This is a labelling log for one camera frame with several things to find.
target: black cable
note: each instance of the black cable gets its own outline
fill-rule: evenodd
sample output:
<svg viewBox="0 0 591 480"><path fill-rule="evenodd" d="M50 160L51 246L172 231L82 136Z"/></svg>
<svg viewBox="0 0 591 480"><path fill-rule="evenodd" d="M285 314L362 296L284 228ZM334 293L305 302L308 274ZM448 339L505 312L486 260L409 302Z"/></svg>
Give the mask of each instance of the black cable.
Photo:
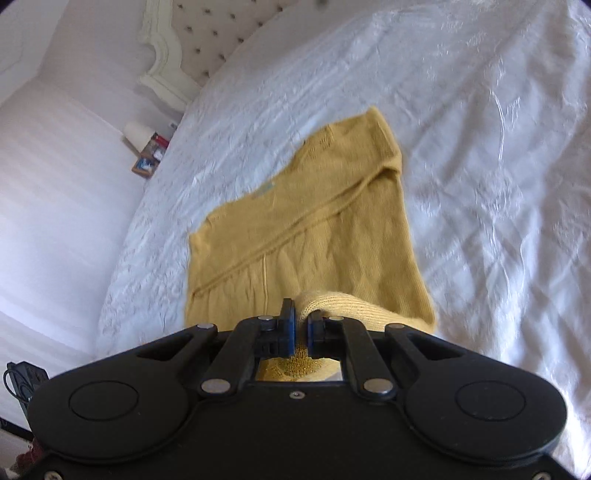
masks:
<svg viewBox="0 0 591 480"><path fill-rule="evenodd" d="M29 403L28 399L24 398L23 396L17 395L17 394L16 394L16 393L14 393L14 392L13 392L13 391L10 389L10 387L8 386L8 383L7 383L7 381L6 381L6 377L7 377L9 374L17 374L17 375L19 375L19 376L20 376L20 377L23 379L23 381L24 381L26 384L28 384L28 383L29 383L29 380L27 380L27 379L25 378L25 376L24 376L22 373L20 373L18 370L14 370L14 369L12 369L12 368L9 368L9 369L7 369L7 370L4 372L4 376L2 377L2 380L3 380L3 382L4 382L4 387L6 387L6 389L8 390L8 393L10 393L10 395L11 395L11 396L13 396L14 398L16 398L18 401L20 401L20 402L23 402L24 404L28 404L28 403Z"/></svg>

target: white bedsheet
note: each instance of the white bedsheet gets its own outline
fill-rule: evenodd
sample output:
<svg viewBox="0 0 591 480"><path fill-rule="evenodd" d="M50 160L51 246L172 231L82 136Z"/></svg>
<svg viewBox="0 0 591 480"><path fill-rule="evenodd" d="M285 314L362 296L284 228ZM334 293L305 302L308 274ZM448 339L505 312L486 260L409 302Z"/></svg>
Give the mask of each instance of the white bedsheet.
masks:
<svg viewBox="0 0 591 480"><path fill-rule="evenodd" d="M182 328L188 234L317 128L377 105L439 335L558 386L556 457L590 474L590 100L579 0L301 0L189 108L131 223L97 355Z"/></svg>

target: screw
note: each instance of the screw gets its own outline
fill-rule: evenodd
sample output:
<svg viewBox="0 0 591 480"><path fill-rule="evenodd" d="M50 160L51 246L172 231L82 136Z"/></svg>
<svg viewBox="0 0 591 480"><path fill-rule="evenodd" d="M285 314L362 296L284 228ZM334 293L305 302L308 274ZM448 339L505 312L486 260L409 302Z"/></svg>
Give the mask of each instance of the screw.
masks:
<svg viewBox="0 0 591 480"><path fill-rule="evenodd" d="M211 378L201 384L201 390L212 395L226 393L230 387L230 382L221 378Z"/></svg>
<svg viewBox="0 0 591 480"><path fill-rule="evenodd" d="M379 395L385 395L386 393L391 392L393 388L394 385L392 382L385 378L370 378L363 384L364 390Z"/></svg>
<svg viewBox="0 0 591 480"><path fill-rule="evenodd" d="M306 396L306 394L304 392L299 391L299 390L296 390L295 392L290 393L290 398L292 398L293 400L301 400L305 396Z"/></svg>

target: metal pin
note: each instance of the metal pin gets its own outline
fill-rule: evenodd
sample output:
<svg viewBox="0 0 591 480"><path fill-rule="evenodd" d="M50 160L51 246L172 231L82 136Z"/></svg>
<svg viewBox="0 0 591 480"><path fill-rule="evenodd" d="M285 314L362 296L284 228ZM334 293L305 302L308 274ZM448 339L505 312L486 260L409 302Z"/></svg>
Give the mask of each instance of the metal pin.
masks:
<svg viewBox="0 0 591 480"><path fill-rule="evenodd" d="M394 388L394 385L390 380L385 378L370 378L363 384L363 389L379 395L385 395Z"/></svg>
<svg viewBox="0 0 591 480"><path fill-rule="evenodd" d="M201 390L212 395L226 393L230 387L230 382L222 378L211 378L201 384Z"/></svg>

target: white wall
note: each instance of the white wall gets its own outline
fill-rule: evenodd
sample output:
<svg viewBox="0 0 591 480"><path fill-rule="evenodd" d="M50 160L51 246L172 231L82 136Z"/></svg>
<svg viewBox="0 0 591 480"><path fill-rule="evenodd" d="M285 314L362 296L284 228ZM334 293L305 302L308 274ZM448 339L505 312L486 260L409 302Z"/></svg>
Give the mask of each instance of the white wall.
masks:
<svg viewBox="0 0 591 480"><path fill-rule="evenodd" d="M145 180L121 133L35 79L0 108L0 367L91 359ZM0 388L0 416L26 425Z"/></svg>
<svg viewBox="0 0 591 480"><path fill-rule="evenodd" d="M68 0L15 0L0 15L0 105L37 75Z"/></svg>
<svg viewBox="0 0 591 480"><path fill-rule="evenodd" d="M170 137L182 114L138 83L153 65L152 47L137 40L145 0L70 0L40 79L122 131L137 120Z"/></svg>

